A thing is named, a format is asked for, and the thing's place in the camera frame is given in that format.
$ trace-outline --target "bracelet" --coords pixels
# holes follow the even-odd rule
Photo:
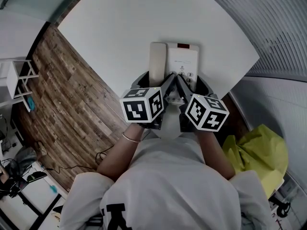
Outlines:
[[[134,142],[134,143],[140,143],[140,141],[136,141],[136,140],[133,140],[133,139],[128,138],[127,136],[124,135],[124,133],[122,133],[121,135],[122,135],[124,138],[126,138],[127,140],[129,140],[129,141],[132,141],[132,142]]]

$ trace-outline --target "wooden floor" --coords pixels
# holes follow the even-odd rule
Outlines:
[[[38,44],[33,63],[38,79],[28,83],[35,111],[13,107],[13,118],[27,145],[42,141],[46,168],[83,165],[96,168],[95,155],[111,147],[127,127],[117,96],[83,62],[58,29],[50,26]],[[61,170],[52,176],[70,189],[83,168]]]

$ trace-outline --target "black and white cube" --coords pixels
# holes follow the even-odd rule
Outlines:
[[[120,105],[127,123],[151,123],[164,110],[161,88],[126,90]]]
[[[221,100],[193,94],[185,114],[197,129],[219,131],[229,111]]]

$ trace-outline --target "yellow bag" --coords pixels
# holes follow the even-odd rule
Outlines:
[[[237,144],[235,136],[228,136],[223,151],[236,173],[256,171],[268,198],[281,184],[288,167],[288,151],[283,138],[265,125],[250,131]]]

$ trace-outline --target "white t-shirt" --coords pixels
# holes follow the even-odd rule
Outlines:
[[[60,229],[239,230],[241,212],[246,227],[270,229],[270,206],[255,172],[228,181],[205,165],[194,140],[150,139],[116,183],[94,172],[77,175]],[[103,216],[100,227],[88,227],[96,215]]]

